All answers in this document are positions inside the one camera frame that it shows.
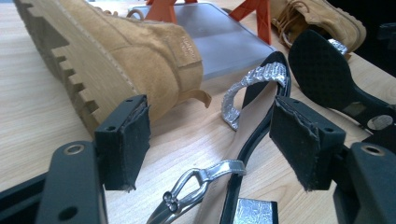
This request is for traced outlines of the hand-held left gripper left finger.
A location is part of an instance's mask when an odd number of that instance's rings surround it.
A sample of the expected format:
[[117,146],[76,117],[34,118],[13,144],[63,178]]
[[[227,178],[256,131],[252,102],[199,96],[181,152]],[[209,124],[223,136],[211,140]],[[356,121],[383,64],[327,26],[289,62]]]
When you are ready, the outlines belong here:
[[146,95],[119,106],[94,131],[100,174],[106,190],[133,190],[149,150],[150,122]]

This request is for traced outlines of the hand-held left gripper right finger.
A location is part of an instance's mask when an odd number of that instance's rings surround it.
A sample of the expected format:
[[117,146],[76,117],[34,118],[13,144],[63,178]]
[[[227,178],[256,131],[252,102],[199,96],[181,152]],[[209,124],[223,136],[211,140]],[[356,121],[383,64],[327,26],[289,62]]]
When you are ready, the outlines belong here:
[[270,137],[305,190],[326,190],[332,182],[332,157],[346,132],[298,100],[277,96]]

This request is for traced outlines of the tan suede boot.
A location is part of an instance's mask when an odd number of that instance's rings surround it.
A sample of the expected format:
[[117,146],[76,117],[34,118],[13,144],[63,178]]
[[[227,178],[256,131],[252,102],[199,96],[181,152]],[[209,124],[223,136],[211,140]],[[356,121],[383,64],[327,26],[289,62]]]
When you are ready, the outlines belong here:
[[299,34],[312,29],[345,46],[349,59],[366,37],[361,21],[327,0],[270,0],[270,18],[288,48]]
[[40,56],[89,132],[144,94],[155,121],[202,90],[202,58],[179,25],[110,15],[86,0],[13,0]]

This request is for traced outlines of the white shoe rack orange posts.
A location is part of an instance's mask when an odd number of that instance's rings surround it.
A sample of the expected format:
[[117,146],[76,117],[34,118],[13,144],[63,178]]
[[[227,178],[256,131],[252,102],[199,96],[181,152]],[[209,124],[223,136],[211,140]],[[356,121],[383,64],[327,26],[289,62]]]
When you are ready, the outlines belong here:
[[201,54],[204,80],[258,66],[276,50],[212,3],[177,1],[174,10]]

